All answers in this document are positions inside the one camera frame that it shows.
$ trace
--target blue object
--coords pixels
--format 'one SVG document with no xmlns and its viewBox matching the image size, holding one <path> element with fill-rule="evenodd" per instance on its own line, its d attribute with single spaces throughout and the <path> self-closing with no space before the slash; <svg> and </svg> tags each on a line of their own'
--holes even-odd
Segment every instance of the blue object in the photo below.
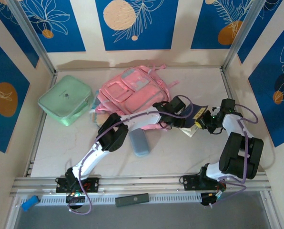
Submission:
<svg viewBox="0 0 284 229">
<path fill-rule="evenodd" d="M 258 38 L 261 36 L 262 32 L 266 28 L 268 22 L 274 15 L 281 2 L 282 0 L 267 0 L 264 4 L 263 9 L 253 23 L 252 28 L 250 29 L 247 37 L 241 45 L 240 50 L 237 53 L 242 63 L 245 61 Z"/>
<path fill-rule="evenodd" d="M 84 52 L 70 0 L 19 1 L 47 52 Z"/>
<path fill-rule="evenodd" d="M 0 47 L 0 151 L 3 153 L 8 148 L 29 85 L 29 81 Z"/>
<path fill-rule="evenodd" d="M 184 128 L 191 128 L 193 125 L 195 125 L 195 120 L 201 116 L 206 110 L 208 106 L 199 106 L 196 104 L 193 104 L 193 112 L 189 117 L 185 119 L 185 125 Z M 181 116 L 186 116 L 191 112 L 192 105 L 188 105 L 184 111 L 181 112 Z"/>
<path fill-rule="evenodd" d="M 275 147 L 284 143 L 284 31 L 249 77 Z"/>
<path fill-rule="evenodd" d="M 95 112 L 95 109 L 96 109 L 96 108 L 98 107 L 98 105 L 100 105 L 100 103 L 101 103 L 100 100 L 98 99 L 99 93 L 100 93 L 99 90 L 97 90 L 97 91 L 95 92 L 94 100 L 93 100 L 93 102 L 92 102 L 92 104 L 91 104 L 91 109 L 90 109 L 91 112 Z"/>
<path fill-rule="evenodd" d="M 281 2 L 282 0 L 267 0 L 264 4 L 263 9 L 238 52 L 241 62 L 245 60 Z M 248 11 L 243 10 L 243 7 L 247 3 L 249 3 L 249 0 L 220 0 L 213 1 L 212 4 L 203 1 L 191 49 L 230 48 L 231 44 L 219 43 L 218 36 L 220 32 L 222 33 L 222 37 L 224 37 L 233 31 L 230 26 L 229 15 L 234 18 L 233 22 L 244 21 Z"/>
<path fill-rule="evenodd" d="M 36 68 L 39 56 L 37 55 L 33 46 L 31 45 L 28 38 L 24 34 L 20 25 L 14 18 L 13 14 L 11 13 L 5 1 L 0 1 L 0 20 L 2 21 L 4 26 L 8 29 L 8 31 L 10 32 L 16 43 L 21 48 L 21 50 L 27 56 L 33 67 Z"/>
<path fill-rule="evenodd" d="M 31 207 L 33 207 L 35 204 L 38 204 L 40 202 L 38 196 L 32 196 L 30 199 L 28 199 L 26 202 L 24 202 L 21 207 L 23 211 L 29 210 Z"/>
<path fill-rule="evenodd" d="M 96 0 L 95 3 L 106 51 L 171 49 L 178 0 Z M 110 13 L 119 9 L 122 10 L 118 14 Z M 119 25 L 111 25 L 111 20 L 127 24 L 132 18 L 135 18 L 133 24 L 122 30 L 117 29 Z"/>
<path fill-rule="evenodd" d="M 136 129 L 129 133 L 133 151 L 136 156 L 146 156 L 150 153 L 145 133 L 142 129 Z"/>
</svg>

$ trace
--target yellow tag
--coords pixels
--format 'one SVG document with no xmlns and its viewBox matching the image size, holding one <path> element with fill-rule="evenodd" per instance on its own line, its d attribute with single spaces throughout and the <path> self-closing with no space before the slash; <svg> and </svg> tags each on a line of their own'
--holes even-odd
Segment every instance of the yellow tag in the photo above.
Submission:
<svg viewBox="0 0 284 229">
<path fill-rule="evenodd" d="M 198 122 L 195 121 L 195 125 L 196 125 L 198 128 L 202 129 L 200 123 L 198 123 Z"/>
<path fill-rule="evenodd" d="M 201 116 L 202 114 L 203 114 L 203 112 L 205 111 L 205 107 L 202 107 L 202 108 L 200 108 L 200 110 L 198 111 L 198 113 L 194 116 L 194 118 L 193 119 L 197 119 L 197 118 L 199 118 L 199 116 Z"/>
</svg>

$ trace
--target backpack pocket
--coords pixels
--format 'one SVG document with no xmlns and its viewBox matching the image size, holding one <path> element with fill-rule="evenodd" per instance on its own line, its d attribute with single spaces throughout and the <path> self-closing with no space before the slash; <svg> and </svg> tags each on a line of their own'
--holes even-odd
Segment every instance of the backpack pocket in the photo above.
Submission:
<svg viewBox="0 0 284 229">
<path fill-rule="evenodd" d="M 118 103 L 122 103 L 133 94 L 133 91 L 122 82 L 113 81 L 103 87 L 105 94 Z"/>
<path fill-rule="evenodd" d="M 130 68 L 121 75 L 122 82 L 134 92 L 141 90 L 147 84 L 152 82 L 152 79 L 144 72 L 136 68 Z"/>
<path fill-rule="evenodd" d="M 133 114 L 165 99 L 166 95 L 160 88 L 153 84 L 148 84 L 125 101 L 125 108 Z"/>
</svg>

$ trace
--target orange circle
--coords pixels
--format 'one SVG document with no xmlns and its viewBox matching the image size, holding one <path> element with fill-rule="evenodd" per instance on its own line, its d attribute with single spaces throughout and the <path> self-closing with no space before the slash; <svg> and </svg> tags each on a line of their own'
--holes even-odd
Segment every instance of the orange circle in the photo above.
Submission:
<svg viewBox="0 0 284 229">
<path fill-rule="evenodd" d="M 222 45 L 232 44 L 242 23 L 242 21 L 235 21 L 223 27 L 218 34 L 218 42 Z"/>
<path fill-rule="evenodd" d="M 136 40 L 138 40 L 138 37 L 137 36 L 132 36 L 132 40 L 136 41 Z"/>
<path fill-rule="evenodd" d="M 43 35 L 45 38 L 47 38 L 47 39 L 51 39 L 51 38 L 54 37 L 54 34 L 52 33 L 51 30 L 45 29 L 45 30 L 43 30 L 41 33 L 42 33 L 42 35 Z"/>
<path fill-rule="evenodd" d="M 104 21 L 113 30 L 125 30 L 136 21 L 134 8 L 124 0 L 111 1 L 103 11 Z"/>
<path fill-rule="evenodd" d="M 273 95 L 273 100 L 276 104 L 281 104 L 281 102 L 283 101 L 283 93 L 280 91 L 276 91 Z"/>
<path fill-rule="evenodd" d="M 0 83 L 0 114 L 12 117 L 18 105 L 18 96 L 15 87 L 10 83 Z"/>
<path fill-rule="evenodd" d="M 208 4 L 208 5 L 213 4 L 214 2 L 215 0 L 205 0 L 205 4 Z"/>
</svg>

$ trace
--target gray floor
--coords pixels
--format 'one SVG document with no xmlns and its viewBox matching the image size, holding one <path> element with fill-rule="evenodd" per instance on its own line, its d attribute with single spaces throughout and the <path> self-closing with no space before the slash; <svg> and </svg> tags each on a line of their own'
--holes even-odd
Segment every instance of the gray floor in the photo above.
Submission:
<svg viewBox="0 0 284 229">
<path fill-rule="evenodd" d="M 16 229 L 268 229 L 257 192 L 245 192 L 210 208 L 199 203 L 96 205 L 79 216 L 66 206 L 34 206 L 20 211 Z"/>
</svg>

